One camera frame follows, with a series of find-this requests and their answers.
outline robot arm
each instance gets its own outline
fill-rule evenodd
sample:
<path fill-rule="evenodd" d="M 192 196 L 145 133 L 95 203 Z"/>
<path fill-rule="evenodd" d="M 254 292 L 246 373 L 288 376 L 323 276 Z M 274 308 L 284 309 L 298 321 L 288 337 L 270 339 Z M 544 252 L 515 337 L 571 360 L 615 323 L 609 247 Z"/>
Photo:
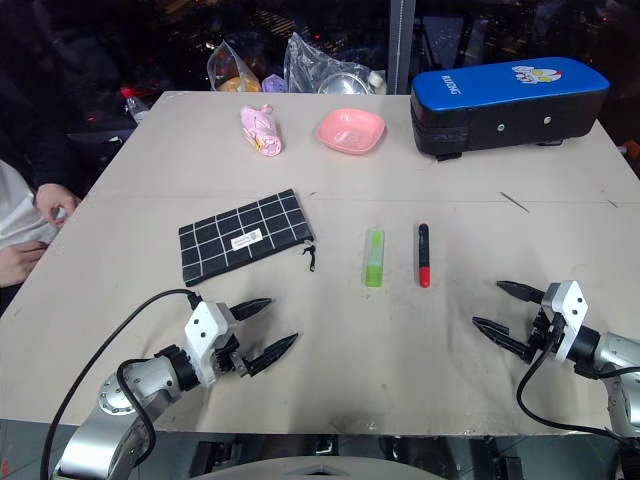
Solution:
<path fill-rule="evenodd" d="M 531 363 L 537 350 L 542 350 L 548 341 L 555 341 L 552 351 L 556 360 L 569 359 L 575 362 L 578 375 L 604 382 L 613 432 L 620 437 L 640 437 L 640 372 L 607 376 L 621 368 L 638 367 L 640 343 L 613 333 L 601 337 L 582 325 L 588 306 L 575 281 L 552 283 L 546 292 L 509 281 L 497 285 L 520 300 L 541 305 L 531 335 L 526 344 L 519 342 L 509 336 L 507 327 L 480 317 L 473 318 L 476 327 L 526 363 Z M 558 316 L 563 330 L 554 332 L 551 320 Z"/>
<path fill-rule="evenodd" d="M 270 302 L 257 299 L 231 309 L 223 303 L 200 302 L 185 326 L 184 349 L 172 345 L 152 359 L 125 362 L 120 367 L 123 380 L 148 420 L 155 421 L 185 391 L 198 385 L 212 387 L 229 371 L 253 376 L 280 358 L 297 334 L 250 361 L 237 353 L 239 344 L 233 333 L 239 321 Z M 53 480 L 126 480 L 142 457 L 146 458 L 155 435 L 125 393 L 116 374 L 104 382 L 93 411 L 67 444 Z"/>

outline metal pole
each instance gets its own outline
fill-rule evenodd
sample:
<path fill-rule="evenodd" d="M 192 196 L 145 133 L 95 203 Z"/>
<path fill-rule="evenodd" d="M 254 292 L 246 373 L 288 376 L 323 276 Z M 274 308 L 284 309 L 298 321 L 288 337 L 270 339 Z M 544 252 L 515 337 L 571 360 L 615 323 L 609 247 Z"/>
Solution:
<path fill-rule="evenodd" d="M 387 92 L 409 93 L 409 61 L 416 0 L 389 0 L 389 62 Z"/>

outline dark background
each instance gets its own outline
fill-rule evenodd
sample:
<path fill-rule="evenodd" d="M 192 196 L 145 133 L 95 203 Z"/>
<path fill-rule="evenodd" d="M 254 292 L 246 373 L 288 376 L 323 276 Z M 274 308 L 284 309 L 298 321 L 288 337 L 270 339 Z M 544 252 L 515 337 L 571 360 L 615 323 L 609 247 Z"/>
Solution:
<path fill-rule="evenodd" d="M 418 0 L 409 80 L 430 69 L 564 55 L 612 84 L 600 120 L 636 139 L 640 2 Z M 389 3 L 378 0 L 0 0 L 0 71 L 66 133 L 132 128 L 123 85 L 151 105 L 209 90 L 226 39 L 262 80 L 293 31 L 326 53 L 386 70 Z"/>

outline cartoon sticker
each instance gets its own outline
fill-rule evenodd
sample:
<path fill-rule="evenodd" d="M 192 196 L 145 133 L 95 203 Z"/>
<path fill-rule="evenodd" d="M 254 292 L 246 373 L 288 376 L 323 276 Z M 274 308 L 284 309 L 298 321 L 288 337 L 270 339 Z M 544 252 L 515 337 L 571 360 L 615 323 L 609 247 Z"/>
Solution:
<path fill-rule="evenodd" d="M 525 84 L 555 82 L 562 78 L 562 72 L 552 68 L 513 67 L 516 78 Z"/>

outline pink plastic toy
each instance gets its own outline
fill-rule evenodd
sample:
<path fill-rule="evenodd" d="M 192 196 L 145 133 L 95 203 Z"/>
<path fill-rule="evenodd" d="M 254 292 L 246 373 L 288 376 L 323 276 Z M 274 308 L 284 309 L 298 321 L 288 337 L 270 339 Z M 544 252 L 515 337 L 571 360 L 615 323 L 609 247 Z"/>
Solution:
<path fill-rule="evenodd" d="M 273 112 L 271 105 L 263 105 L 260 110 L 244 106 L 240 110 L 245 137 L 267 157 L 273 157 L 282 150 L 282 142 L 278 137 L 278 130 L 271 112 Z"/>

